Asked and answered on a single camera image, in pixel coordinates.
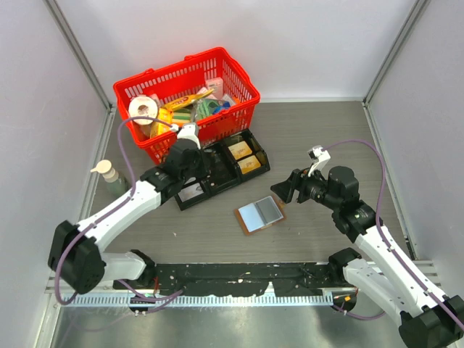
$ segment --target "snack package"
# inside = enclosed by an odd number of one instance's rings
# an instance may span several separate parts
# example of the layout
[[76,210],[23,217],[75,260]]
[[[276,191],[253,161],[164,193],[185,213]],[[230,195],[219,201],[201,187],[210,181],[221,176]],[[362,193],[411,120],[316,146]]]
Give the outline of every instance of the snack package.
[[190,123],[191,119],[191,110],[190,109],[180,109],[173,112],[173,123],[182,127],[186,123]]
[[[197,94],[205,93],[206,91],[208,91],[208,88],[202,87],[202,88],[197,92]],[[215,97],[214,94],[210,94],[209,96],[206,96],[205,98],[206,98],[206,99],[218,99],[218,98]]]
[[[167,111],[164,107],[160,107],[157,119],[161,121],[165,121],[169,124],[172,124],[173,114],[172,112]],[[152,129],[150,130],[150,138],[154,138],[155,136],[166,133],[169,130],[170,130],[170,127],[167,127],[166,125],[163,125],[162,123],[159,123],[159,122],[153,122]]]
[[201,99],[196,104],[195,121],[203,120],[208,116],[219,113],[223,109],[231,107],[228,101],[214,99]]
[[214,89],[209,89],[208,91],[204,93],[191,94],[190,96],[183,96],[179,99],[170,101],[169,103],[165,104],[163,107],[169,111],[177,111],[179,109],[183,109],[184,107],[187,107],[190,104],[193,104],[195,101],[201,98],[209,96],[213,91]]

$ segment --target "white wall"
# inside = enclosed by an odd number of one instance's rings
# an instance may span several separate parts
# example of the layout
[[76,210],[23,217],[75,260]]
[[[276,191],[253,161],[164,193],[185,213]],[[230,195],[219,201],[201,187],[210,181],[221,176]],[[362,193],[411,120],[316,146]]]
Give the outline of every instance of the white wall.
[[414,0],[58,0],[107,95],[224,46],[264,99],[361,99]]
[[0,11],[2,347],[30,348],[54,227],[76,221],[104,108],[44,3]]
[[417,244],[464,296],[464,1],[433,0],[372,103]]

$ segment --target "yellow package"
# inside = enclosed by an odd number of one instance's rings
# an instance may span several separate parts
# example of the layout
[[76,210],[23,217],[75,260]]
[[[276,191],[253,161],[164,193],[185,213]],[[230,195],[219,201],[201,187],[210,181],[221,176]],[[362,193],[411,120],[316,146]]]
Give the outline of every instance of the yellow package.
[[242,161],[237,162],[240,166],[240,170],[242,174],[247,174],[256,168],[261,167],[260,161],[256,158],[256,156],[250,156]]
[[169,110],[169,111],[176,111],[176,110],[182,109],[184,107],[187,107],[190,104],[193,104],[198,99],[209,96],[214,91],[215,91],[214,89],[208,89],[204,93],[191,94],[190,96],[183,96],[183,97],[181,97],[179,99],[173,100],[173,101],[165,104],[163,107],[165,109]]
[[237,144],[229,146],[229,150],[231,150],[232,156],[236,160],[252,154],[252,150],[249,148],[246,141],[240,141]]
[[[172,124],[173,114],[172,112],[167,111],[164,107],[160,107],[158,111],[157,119],[161,121],[165,121],[169,124]],[[162,123],[159,123],[159,122],[153,122],[152,129],[150,130],[150,138],[154,138],[155,136],[166,133],[169,130],[170,128],[167,127],[166,125],[163,125]]]

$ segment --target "soap bottle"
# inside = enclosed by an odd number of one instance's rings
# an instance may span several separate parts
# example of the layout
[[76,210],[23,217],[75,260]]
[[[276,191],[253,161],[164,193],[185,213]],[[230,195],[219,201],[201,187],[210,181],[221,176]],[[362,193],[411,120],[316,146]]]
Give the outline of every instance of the soap bottle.
[[108,159],[103,159],[96,164],[96,167],[91,169],[91,173],[98,172],[103,176],[107,183],[108,191],[116,198],[121,197],[131,188],[125,176],[116,171]]

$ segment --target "small box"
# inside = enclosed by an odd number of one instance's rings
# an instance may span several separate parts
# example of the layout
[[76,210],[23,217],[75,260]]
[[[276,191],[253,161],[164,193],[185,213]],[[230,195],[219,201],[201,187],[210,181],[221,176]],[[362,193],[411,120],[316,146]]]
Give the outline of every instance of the small box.
[[246,141],[241,141],[237,144],[230,145],[228,149],[231,152],[233,158],[235,158],[236,160],[239,160],[253,153]]
[[222,78],[211,78],[204,82],[206,88],[214,89],[215,91],[212,92],[212,95],[215,96],[216,99],[222,99],[224,95],[224,81]]
[[260,161],[256,158],[256,156],[252,155],[249,156],[245,159],[242,159],[241,161],[237,162],[240,167],[240,171],[242,174],[247,174],[251,172],[252,170],[255,170],[259,167],[261,167]]
[[[158,120],[165,121],[166,123],[171,124],[173,122],[173,114],[166,109],[160,108],[158,111]],[[163,125],[159,122],[152,123],[152,129],[150,130],[150,138],[154,138],[160,134],[166,133],[170,130],[170,127]]]

